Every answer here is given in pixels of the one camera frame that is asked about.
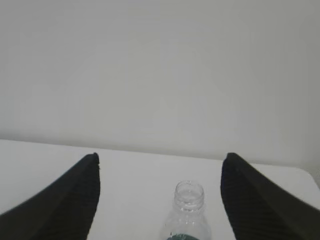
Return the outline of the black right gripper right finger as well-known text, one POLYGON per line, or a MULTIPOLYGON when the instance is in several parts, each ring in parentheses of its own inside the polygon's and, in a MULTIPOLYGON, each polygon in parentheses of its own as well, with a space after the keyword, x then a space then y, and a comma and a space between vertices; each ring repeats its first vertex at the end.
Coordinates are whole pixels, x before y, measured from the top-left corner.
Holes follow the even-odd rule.
POLYGON ((318 240, 320 211, 230 152, 222 163, 220 195, 237 240, 318 240))

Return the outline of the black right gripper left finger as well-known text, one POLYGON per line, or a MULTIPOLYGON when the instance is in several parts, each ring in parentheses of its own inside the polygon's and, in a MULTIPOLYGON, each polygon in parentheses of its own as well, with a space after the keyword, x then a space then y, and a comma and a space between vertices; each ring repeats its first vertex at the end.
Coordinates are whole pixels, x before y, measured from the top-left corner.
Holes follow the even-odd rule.
POLYGON ((0 215, 2 240, 85 240, 101 192, 100 161, 88 154, 45 189, 0 215))

